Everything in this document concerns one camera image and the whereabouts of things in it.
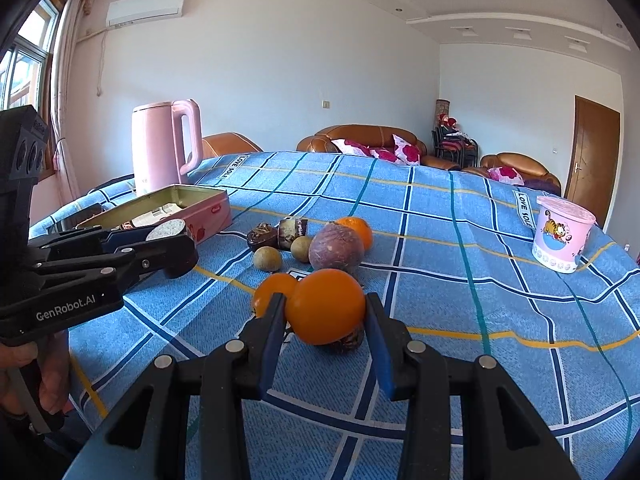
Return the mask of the dark round cake slice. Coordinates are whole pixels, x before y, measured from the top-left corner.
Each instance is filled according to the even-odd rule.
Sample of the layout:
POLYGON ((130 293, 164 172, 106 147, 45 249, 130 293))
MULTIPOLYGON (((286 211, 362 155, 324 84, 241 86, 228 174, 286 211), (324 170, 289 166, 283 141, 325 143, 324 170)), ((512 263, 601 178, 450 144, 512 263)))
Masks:
POLYGON ((198 248, 191 231, 182 219, 166 220, 154 226, 145 237, 164 257, 165 273, 174 278, 190 272, 198 263, 198 248))

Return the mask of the green kiwi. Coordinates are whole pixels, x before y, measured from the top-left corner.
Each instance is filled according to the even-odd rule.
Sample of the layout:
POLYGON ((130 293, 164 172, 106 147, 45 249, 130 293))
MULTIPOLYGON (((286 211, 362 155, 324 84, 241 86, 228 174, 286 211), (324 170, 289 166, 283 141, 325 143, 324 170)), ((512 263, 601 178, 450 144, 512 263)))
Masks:
POLYGON ((253 266, 264 272, 278 272, 282 266, 281 254, 274 247, 259 247, 253 255, 253 266))
POLYGON ((312 243, 311 236, 299 236, 292 241, 290 252, 301 263, 309 262, 309 249, 312 243))

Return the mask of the orange fruit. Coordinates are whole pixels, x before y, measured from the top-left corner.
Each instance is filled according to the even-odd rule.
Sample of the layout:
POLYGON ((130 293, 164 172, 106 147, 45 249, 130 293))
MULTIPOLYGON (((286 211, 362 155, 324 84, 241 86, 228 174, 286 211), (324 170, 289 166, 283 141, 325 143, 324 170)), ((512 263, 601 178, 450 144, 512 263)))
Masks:
POLYGON ((363 220, 363 218, 349 216, 337 219, 336 223, 355 231, 360 237, 363 248, 366 252, 372 247, 373 232, 366 220, 363 220))
POLYGON ((263 280, 256 288, 252 299, 252 309, 256 318, 261 318, 267 312, 274 294, 282 294, 286 299, 290 299, 297 284, 296 278, 286 273, 275 273, 263 280))
POLYGON ((365 308, 363 289, 350 274, 323 269, 294 287, 285 300, 285 318, 305 344, 323 346, 356 330, 365 308))

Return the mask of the large purple round fruit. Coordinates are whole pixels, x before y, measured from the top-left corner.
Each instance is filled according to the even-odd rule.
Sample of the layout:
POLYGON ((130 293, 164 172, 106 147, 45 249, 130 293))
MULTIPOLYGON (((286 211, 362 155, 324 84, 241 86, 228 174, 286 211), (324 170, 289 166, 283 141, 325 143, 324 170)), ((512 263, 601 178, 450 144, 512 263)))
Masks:
POLYGON ((361 238, 351 228, 330 222, 312 239, 308 258, 314 270, 337 269, 353 274, 363 259, 361 238))

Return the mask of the white paper packet in tin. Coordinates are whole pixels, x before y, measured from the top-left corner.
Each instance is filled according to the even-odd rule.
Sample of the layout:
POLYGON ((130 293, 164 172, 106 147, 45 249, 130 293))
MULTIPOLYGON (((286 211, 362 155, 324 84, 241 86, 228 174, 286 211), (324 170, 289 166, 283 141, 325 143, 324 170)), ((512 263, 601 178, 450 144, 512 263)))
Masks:
POLYGON ((142 228, 142 226, 154 226, 158 222, 162 222, 173 214, 178 214, 182 211, 182 207, 180 207, 176 203, 167 203, 163 206, 158 206, 152 210, 145 212, 144 214, 139 214, 137 217, 134 217, 131 220, 127 220, 122 222, 120 227, 124 230, 142 228))

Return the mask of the pink metal tin box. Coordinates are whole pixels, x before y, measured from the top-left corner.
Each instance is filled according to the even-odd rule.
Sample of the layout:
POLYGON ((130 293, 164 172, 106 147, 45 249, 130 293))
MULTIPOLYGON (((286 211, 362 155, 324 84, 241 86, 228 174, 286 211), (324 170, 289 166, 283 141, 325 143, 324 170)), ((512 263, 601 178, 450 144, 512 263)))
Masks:
POLYGON ((78 229, 100 226, 121 230, 156 226, 167 220, 186 222, 193 239, 200 244, 230 226, 232 217, 226 191, 207 186, 175 184, 127 203, 78 224, 78 229))

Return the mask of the dark chocolate pastry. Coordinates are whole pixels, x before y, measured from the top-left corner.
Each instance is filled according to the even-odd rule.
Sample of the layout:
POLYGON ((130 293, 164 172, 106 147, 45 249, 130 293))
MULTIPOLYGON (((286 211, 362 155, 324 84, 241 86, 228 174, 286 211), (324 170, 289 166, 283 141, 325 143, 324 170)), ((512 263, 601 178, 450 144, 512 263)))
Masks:
POLYGON ((278 239, 278 228, 267 222, 259 223, 246 234, 247 246, 252 252, 257 252, 263 247, 278 248, 278 239))

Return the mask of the brown leather chair left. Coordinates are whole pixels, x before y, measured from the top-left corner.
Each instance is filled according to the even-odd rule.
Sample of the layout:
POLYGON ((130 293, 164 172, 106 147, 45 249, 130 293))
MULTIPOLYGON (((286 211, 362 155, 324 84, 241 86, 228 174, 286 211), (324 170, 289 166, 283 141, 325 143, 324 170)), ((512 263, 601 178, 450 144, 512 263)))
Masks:
POLYGON ((229 154, 259 153, 262 149, 241 133, 224 132, 202 139, 203 158, 215 158, 229 154))

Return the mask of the dark brown wrinkled fruit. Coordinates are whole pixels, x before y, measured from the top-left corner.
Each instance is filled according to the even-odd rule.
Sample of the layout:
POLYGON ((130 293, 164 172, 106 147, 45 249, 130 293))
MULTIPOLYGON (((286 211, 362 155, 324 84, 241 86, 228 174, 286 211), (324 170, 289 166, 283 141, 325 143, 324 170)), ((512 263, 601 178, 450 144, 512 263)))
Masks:
POLYGON ((343 354, 356 351, 362 344, 364 338, 364 330, 362 326, 358 326, 347 336, 330 342, 329 344, 318 344, 317 349, 333 354, 334 356, 342 356, 343 354))

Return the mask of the blue plaid tablecloth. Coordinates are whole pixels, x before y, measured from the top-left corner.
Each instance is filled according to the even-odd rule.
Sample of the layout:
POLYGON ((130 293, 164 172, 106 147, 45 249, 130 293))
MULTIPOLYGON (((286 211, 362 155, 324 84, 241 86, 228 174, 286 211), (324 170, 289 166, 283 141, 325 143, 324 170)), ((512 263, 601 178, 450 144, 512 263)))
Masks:
MULTIPOLYGON (((124 307, 70 330, 72 400, 99 426, 153 358, 206 356, 252 316, 267 274, 248 232, 285 217, 316 234, 366 220, 373 244, 355 272, 387 314, 444 356, 488 351, 548 424, 583 479, 604 479, 639 431, 639 267, 595 226, 572 274, 532 255, 518 198, 535 191, 428 167, 303 152, 202 162, 189 183, 226 190, 231 224, 198 248, 192 272, 162 272, 124 307)), ((390 402, 366 344, 342 356, 283 343, 273 388, 243 406, 252 479, 395 479, 407 403, 390 402)))

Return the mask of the brown leather long sofa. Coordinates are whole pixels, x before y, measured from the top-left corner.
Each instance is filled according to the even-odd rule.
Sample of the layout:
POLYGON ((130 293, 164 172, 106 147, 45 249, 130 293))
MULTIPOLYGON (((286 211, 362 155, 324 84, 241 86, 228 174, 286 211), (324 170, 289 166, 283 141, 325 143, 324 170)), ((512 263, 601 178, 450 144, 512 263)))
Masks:
POLYGON ((337 153, 338 140, 355 141, 368 148, 388 148, 394 146, 394 136, 413 145, 420 154, 420 164, 442 170, 460 170, 455 162, 428 154, 426 145, 408 130, 372 125, 337 125, 321 129, 312 136, 306 136, 296 146, 297 151, 314 153, 337 153))

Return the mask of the pink cartoon cup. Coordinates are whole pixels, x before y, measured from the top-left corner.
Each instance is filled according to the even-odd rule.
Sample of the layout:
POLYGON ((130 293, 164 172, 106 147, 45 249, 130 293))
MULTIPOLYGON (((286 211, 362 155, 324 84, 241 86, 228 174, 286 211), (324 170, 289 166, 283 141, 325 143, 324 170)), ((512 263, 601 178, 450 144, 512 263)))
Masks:
POLYGON ((571 274, 577 270, 596 217, 582 206, 556 196, 538 196, 538 220, 532 254, 543 266, 571 274))

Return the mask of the white air conditioner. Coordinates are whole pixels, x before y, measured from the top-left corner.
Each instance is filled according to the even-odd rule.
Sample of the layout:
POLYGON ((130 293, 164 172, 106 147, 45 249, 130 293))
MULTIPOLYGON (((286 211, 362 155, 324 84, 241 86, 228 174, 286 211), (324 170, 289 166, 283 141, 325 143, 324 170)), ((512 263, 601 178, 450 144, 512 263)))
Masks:
POLYGON ((180 18, 184 0, 117 0, 107 9, 107 27, 132 25, 137 22, 180 18))

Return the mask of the brown wooden door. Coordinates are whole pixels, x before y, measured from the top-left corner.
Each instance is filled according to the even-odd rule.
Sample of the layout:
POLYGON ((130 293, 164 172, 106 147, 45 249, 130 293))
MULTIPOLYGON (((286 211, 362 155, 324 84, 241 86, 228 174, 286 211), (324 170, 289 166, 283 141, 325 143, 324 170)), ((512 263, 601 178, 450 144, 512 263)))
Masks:
POLYGON ((604 227, 620 154, 620 113, 575 96, 574 140, 565 198, 594 214, 604 227))

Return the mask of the stacked dark chairs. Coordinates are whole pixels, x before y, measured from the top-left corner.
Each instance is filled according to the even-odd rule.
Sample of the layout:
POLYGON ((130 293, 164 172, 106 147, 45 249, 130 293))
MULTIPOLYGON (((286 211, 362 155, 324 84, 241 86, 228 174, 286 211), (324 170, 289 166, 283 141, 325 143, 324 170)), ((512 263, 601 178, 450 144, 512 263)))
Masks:
POLYGON ((480 152, 478 144, 460 130, 456 118, 439 114, 432 136, 438 158, 455 162, 462 169, 477 165, 480 152))

